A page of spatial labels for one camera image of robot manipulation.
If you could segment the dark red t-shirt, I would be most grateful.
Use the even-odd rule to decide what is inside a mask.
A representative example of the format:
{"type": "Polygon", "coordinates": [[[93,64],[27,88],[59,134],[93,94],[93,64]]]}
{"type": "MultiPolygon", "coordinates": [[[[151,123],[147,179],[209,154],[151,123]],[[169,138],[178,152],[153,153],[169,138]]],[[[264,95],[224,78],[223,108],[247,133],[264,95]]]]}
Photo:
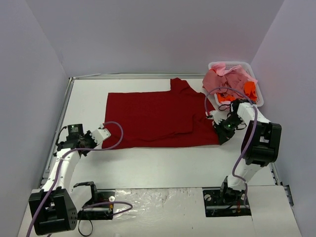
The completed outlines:
{"type": "Polygon", "coordinates": [[[205,95],[187,81],[170,80],[170,90],[109,93],[105,122],[111,136],[102,144],[117,149],[182,148],[218,145],[219,138],[207,119],[205,95]]]}

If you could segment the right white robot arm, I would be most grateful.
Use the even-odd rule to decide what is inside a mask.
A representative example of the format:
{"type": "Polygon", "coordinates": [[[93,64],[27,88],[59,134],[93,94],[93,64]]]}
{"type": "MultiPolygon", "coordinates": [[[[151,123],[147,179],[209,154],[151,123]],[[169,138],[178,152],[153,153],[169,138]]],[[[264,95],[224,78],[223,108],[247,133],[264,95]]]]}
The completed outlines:
{"type": "Polygon", "coordinates": [[[240,156],[219,191],[220,201],[230,204],[246,193],[248,182],[259,170],[276,161],[282,127],[265,118],[255,104],[245,99],[234,100],[227,117],[221,111],[210,111],[208,117],[213,119],[221,145],[234,136],[239,125],[244,123],[247,128],[240,156]]]}

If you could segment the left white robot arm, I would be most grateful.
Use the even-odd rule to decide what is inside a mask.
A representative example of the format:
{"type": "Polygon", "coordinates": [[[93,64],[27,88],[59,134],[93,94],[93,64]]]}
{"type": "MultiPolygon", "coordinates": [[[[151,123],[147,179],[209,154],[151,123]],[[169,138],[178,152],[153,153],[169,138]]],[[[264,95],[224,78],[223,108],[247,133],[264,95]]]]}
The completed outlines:
{"type": "Polygon", "coordinates": [[[81,156],[95,149],[110,133],[103,127],[83,133],[82,124],[68,125],[67,130],[66,140],[56,143],[56,161],[47,182],[29,197],[32,220],[27,236],[31,231],[44,236],[74,230],[80,207],[84,203],[95,206],[99,202],[97,191],[88,187],[74,191],[70,182],[81,156]]]}

